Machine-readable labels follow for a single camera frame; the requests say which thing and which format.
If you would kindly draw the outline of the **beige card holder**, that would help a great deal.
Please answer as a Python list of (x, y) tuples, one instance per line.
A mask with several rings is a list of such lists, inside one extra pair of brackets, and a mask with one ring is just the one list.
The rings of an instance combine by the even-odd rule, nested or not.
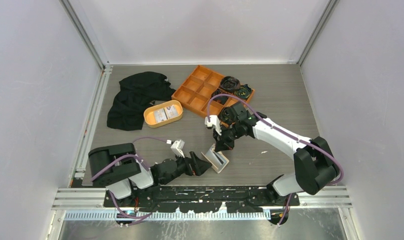
[(229, 163), (229, 159), (224, 156), (221, 151), (215, 151), (215, 144), (212, 144), (206, 152), (202, 152), (202, 156), (211, 163), (211, 168), (218, 174), (221, 173)]

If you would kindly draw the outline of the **orange oval tray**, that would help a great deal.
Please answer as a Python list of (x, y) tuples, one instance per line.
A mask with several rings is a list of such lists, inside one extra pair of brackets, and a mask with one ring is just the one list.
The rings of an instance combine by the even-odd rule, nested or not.
[(147, 108), (144, 121), (150, 128), (158, 128), (182, 118), (183, 107), (177, 100), (170, 100)]

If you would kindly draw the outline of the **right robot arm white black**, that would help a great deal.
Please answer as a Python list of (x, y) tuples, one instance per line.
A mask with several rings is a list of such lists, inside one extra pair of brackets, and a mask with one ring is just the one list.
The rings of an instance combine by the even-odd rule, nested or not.
[(324, 138), (295, 134), (266, 115), (245, 108), (241, 102), (227, 108), (226, 113), (231, 119), (228, 126), (221, 125), (218, 115), (205, 118), (206, 127), (214, 130), (215, 152), (232, 150), (235, 140), (250, 136), (272, 145), (294, 162), (292, 174), (281, 175), (267, 185), (267, 198), (271, 204), (278, 206), (286, 200), (287, 195), (293, 193), (315, 195), (343, 177), (343, 170)]

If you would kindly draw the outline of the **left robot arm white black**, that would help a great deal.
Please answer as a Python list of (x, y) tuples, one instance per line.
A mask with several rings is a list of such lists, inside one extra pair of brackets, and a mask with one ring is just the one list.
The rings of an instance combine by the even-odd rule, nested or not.
[(181, 175), (201, 176), (211, 168), (210, 162), (200, 159), (193, 151), (186, 156), (182, 150), (185, 144), (183, 140), (168, 140), (167, 143), (171, 145), (175, 159), (167, 158), (153, 166), (146, 164), (132, 143), (91, 150), (88, 162), (93, 186), (105, 187), (119, 203), (128, 207), (136, 199), (134, 187), (145, 190), (166, 185)]

